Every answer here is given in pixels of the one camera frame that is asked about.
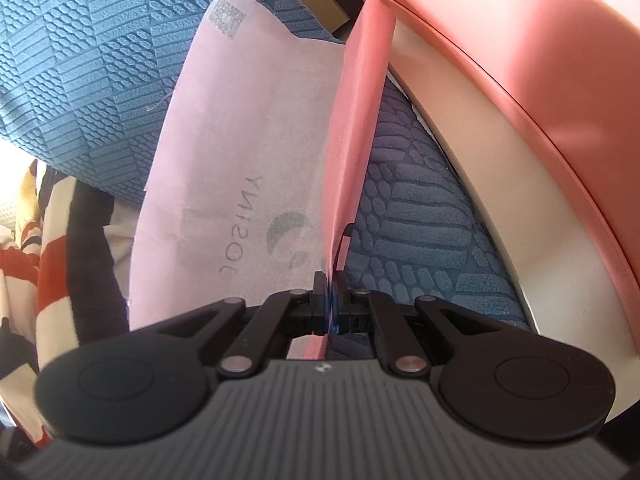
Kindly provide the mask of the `pink paper bag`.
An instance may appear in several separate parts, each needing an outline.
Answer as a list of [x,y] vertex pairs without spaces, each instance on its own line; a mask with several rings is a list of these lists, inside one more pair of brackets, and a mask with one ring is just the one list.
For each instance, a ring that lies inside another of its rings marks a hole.
[[130,274],[141,328],[250,306],[331,273],[356,217],[395,29],[366,0],[344,44],[296,37],[255,0],[213,0],[145,187]]

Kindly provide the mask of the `white folding chair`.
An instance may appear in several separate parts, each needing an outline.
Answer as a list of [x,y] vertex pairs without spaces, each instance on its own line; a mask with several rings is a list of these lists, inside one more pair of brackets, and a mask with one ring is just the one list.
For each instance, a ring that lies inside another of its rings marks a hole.
[[402,23],[390,70],[480,211],[534,329],[610,369],[619,415],[639,399],[639,355],[597,248],[555,180],[475,84]]

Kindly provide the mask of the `striped blanket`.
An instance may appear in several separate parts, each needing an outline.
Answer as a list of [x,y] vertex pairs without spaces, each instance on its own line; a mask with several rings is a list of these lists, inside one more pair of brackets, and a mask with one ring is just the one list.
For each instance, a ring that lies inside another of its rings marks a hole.
[[129,330],[139,212],[52,168],[24,174],[16,231],[1,239],[1,409],[37,448],[49,441],[34,396],[40,370]]

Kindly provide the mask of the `pink open box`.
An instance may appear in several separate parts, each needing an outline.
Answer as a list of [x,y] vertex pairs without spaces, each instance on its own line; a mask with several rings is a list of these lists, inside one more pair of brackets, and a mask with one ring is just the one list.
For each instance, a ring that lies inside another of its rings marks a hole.
[[602,0],[394,0],[541,131],[615,277],[639,281],[639,29]]

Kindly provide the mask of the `blue textured cushion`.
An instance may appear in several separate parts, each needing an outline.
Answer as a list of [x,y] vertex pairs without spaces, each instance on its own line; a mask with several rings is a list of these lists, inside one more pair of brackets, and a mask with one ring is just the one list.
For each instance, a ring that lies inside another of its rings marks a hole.
[[1,0],[1,135],[140,206],[133,328],[329,271],[331,183],[352,287],[525,327],[495,245],[386,76],[390,23],[346,44],[299,0]]

